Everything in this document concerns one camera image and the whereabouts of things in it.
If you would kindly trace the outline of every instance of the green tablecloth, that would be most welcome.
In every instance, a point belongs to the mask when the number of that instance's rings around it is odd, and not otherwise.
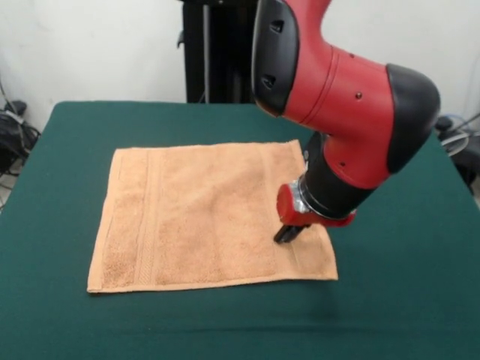
[[[0,216],[0,359],[477,359],[480,212],[434,138],[330,230],[338,282],[87,294],[115,148],[309,136],[248,105],[57,106]]]

